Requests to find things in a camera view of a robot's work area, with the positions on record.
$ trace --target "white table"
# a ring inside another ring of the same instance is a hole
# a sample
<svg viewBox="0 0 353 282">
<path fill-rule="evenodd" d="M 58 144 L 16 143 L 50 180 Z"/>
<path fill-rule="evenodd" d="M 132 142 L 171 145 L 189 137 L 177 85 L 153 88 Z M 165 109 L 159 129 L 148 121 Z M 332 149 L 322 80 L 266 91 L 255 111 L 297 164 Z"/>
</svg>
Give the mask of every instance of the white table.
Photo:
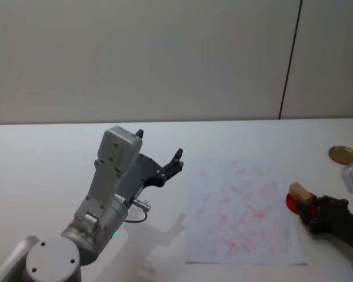
<svg viewBox="0 0 353 282">
<path fill-rule="evenodd" d="M 98 146 L 112 124 L 0 126 L 0 260 L 24 237 L 59 236 L 91 183 Z M 312 237 L 294 217 L 308 265 L 185 264 L 189 159 L 199 156 L 271 156 L 285 192 L 299 181 L 318 195 L 353 195 L 332 162 L 333 145 L 353 148 L 353 119 L 242 122 L 123 123 L 145 131 L 142 152 L 160 164 L 184 149 L 184 171 L 141 199 L 152 210 L 146 223 L 124 225 L 98 260 L 82 268 L 83 281 L 350 281 L 353 252 L 331 236 Z"/>
</svg>

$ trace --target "wooden block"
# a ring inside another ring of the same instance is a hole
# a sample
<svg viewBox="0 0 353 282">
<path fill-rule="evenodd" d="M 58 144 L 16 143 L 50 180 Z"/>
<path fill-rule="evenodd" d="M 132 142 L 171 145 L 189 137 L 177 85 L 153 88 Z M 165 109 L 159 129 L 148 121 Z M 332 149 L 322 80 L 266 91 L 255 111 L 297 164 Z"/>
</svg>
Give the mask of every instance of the wooden block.
<svg viewBox="0 0 353 282">
<path fill-rule="evenodd" d="M 298 182 L 295 182 L 290 185 L 289 195 L 296 202 L 302 202 L 306 206 L 310 206 L 312 203 L 312 199 L 314 198 L 314 196 L 309 191 L 304 189 L 302 185 L 300 185 Z"/>
</svg>

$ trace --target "paper sheet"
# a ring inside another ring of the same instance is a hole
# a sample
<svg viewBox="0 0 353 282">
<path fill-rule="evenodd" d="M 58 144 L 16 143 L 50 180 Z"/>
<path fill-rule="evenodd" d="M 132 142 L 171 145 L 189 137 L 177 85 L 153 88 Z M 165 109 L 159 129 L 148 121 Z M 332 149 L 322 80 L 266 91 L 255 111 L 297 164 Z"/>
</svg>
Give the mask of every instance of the paper sheet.
<svg viewBox="0 0 353 282">
<path fill-rule="evenodd" d="M 306 259 L 274 163 L 196 159 L 189 165 L 187 261 L 299 264 Z"/>
</svg>

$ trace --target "white wall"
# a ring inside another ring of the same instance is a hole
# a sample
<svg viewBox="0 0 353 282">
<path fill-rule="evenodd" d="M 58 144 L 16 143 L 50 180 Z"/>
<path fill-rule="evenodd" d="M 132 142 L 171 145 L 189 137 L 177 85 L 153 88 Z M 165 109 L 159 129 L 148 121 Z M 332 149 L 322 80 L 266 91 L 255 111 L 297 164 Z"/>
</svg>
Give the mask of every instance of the white wall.
<svg viewBox="0 0 353 282">
<path fill-rule="evenodd" d="M 283 118 L 353 116 L 353 0 L 304 0 Z"/>
<path fill-rule="evenodd" d="M 0 123 L 276 118 L 299 0 L 0 0 Z"/>
</svg>

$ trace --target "gold lid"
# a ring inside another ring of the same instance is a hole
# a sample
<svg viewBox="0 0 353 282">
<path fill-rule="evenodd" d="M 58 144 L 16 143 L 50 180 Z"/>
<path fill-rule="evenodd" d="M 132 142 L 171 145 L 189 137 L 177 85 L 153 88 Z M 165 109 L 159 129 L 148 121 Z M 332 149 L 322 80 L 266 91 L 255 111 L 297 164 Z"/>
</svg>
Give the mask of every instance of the gold lid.
<svg viewBox="0 0 353 282">
<path fill-rule="evenodd" d="M 345 146 L 334 146 L 330 148 L 328 155 L 333 161 L 341 165 L 353 163 L 353 149 Z"/>
</svg>

